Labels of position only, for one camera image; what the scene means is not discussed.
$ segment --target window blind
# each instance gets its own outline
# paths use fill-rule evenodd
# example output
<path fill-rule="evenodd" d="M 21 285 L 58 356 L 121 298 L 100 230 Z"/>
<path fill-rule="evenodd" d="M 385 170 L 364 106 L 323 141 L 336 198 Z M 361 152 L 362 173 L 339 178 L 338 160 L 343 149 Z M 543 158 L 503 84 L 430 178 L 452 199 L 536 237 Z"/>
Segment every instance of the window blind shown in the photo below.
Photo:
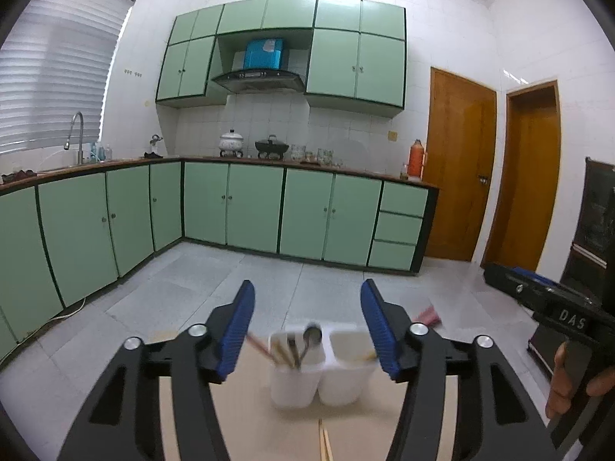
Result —
<path fill-rule="evenodd" d="M 0 48 L 0 154 L 62 146 L 77 111 L 100 132 L 111 60 L 133 0 L 32 0 Z M 71 143 L 79 140 L 79 120 Z"/>

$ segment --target faucet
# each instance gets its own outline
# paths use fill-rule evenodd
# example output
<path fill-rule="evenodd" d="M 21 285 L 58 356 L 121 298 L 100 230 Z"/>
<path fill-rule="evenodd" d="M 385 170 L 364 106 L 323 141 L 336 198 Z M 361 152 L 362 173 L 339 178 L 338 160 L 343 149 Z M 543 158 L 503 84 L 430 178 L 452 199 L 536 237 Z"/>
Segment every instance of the faucet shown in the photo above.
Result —
<path fill-rule="evenodd" d="M 79 126 L 79 152 L 77 154 L 77 164 L 83 164 L 83 115 L 80 110 L 75 113 L 73 119 L 71 121 L 71 129 L 68 132 L 68 138 L 66 139 L 66 143 L 64 144 L 64 150 L 68 150 L 71 146 L 71 135 L 73 133 L 73 126 L 75 125 L 75 119 L 77 119 L 77 115 L 79 115 L 80 123 Z"/>

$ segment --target orange thermos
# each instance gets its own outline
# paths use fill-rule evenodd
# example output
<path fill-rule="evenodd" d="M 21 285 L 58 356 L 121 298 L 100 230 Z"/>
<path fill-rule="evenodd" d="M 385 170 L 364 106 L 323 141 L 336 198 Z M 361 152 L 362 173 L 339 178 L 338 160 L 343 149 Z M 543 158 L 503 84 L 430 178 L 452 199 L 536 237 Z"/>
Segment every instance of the orange thermos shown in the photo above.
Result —
<path fill-rule="evenodd" d="M 416 139 L 410 147 L 410 159 L 408 159 L 408 176 L 420 177 L 422 170 L 423 155 L 425 149 L 421 145 L 421 141 Z"/>

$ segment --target blue box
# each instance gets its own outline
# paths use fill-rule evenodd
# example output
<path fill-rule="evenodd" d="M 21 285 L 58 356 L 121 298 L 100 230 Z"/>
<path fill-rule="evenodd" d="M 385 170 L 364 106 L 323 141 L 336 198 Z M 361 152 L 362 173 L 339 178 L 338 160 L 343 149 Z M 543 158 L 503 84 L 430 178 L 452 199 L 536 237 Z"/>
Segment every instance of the blue box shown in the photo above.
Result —
<path fill-rule="evenodd" d="M 245 49 L 244 69 L 264 67 L 280 69 L 282 61 L 282 39 L 254 40 Z"/>

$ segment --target finger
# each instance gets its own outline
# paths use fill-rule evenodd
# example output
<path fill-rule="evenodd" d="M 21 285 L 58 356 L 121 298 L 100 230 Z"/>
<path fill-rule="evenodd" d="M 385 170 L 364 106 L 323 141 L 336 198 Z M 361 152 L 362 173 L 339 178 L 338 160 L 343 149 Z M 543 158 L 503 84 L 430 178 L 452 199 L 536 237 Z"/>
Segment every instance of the finger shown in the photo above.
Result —
<path fill-rule="evenodd" d="M 561 395 L 569 398 L 573 392 L 573 382 L 566 372 L 566 369 L 556 366 L 551 378 L 551 389 Z"/>
<path fill-rule="evenodd" d="M 556 368 L 562 368 L 564 366 L 566 362 L 566 342 L 562 343 L 557 349 L 553 360 Z"/>
<path fill-rule="evenodd" d="M 605 369 L 587 384 L 585 389 L 590 397 L 599 397 L 615 386 L 615 367 Z"/>
<path fill-rule="evenodd" d="M 570 399 L 562 397 L 553 390 L 549 393 L 549 399 L 547 400 L 547 406 L 557 414 L 566 414 L 570 409 Z"/>

